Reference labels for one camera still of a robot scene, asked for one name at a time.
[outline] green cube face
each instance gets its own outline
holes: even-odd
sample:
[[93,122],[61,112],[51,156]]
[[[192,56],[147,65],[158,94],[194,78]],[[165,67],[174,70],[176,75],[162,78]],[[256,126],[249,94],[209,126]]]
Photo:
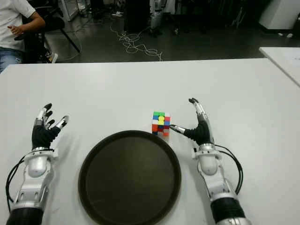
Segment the green cube face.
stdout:
[[164,112],[154,112],[153,116],[165,116]]

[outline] chair leg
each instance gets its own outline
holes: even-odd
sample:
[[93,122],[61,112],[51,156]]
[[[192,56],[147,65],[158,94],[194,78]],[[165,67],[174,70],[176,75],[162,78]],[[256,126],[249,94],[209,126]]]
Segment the chair leg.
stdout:
[[63,29],[60,29],[60,31],[62,32],[62,34],[67,38],[67,40],[73,45],[73,47],[76,49],[76,51],[78,53],[80,53],[79,48],[75,45],[75,43],[71,40],[71,38],[69,37],[68,34],[66,34],[66,32]]

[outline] rubik's cube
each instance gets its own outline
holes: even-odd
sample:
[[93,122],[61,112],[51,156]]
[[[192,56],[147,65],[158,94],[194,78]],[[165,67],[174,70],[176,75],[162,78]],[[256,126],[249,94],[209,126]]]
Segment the rubik's cube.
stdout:
[[170,114],[166,112],[154,112],[152,119],[152,134],[169,136]]

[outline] black cable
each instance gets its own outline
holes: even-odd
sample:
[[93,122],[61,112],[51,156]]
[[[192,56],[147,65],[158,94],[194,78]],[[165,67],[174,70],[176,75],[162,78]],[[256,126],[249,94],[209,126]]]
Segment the black cable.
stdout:
[[[36,151],[32,151],[28,154],[32,154],[32,153],[35,153],[35,152],[41,152],[41,151],[54,151],[54,150],[53,149],[36,150]],[[12,181],[13,177],[15,176],[15,173],[17,172],[17,170],[19,168],[19,165],[24,162],[25,156],[23,156],[20,159],[20,161],[11,169],[11,171],[9,172],[9,174],[7,176],[6,185],[5,185],[5,192],[6,192],[6,200],[7,200],[7,206],[8,206],[8,211],[9,212],[10,212],[9,201],[11,201],[12,203],[14,202],[14,200],[12,199],[12,197],[10,196],[10,193],[9,193],[10,182]]]
[[227,150],[228,152],[230,152],[230,154],[229,154],[229,153],[224,152],[224,151],[219,151],[219,152],[222,152],[222,153],[230,156],[234,160],[234,162],[236,163],[236,166],[237,166],[238,171],[239,171],[239,181],[238,181],[238,185],[237,185],[237,187],[235,189],[235,193],[238,194],[240,192],[240,189],[242,187],[243,180],[244,180],[243,168],[242,168],[240,162],[238,161],[238,159],[235,157],[235,155],[228,148],[226,148],[224,146],[221,146],[221,145],[217,145],[217,144],[215,144],[215,146],[223,148],[223,149]]

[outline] jeans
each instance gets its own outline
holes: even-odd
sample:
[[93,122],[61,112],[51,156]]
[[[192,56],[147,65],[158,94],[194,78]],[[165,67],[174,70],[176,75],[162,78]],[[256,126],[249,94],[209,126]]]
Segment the jeans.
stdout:
[[0,47],[0,73],[10,64],[23,63],[23,52]]

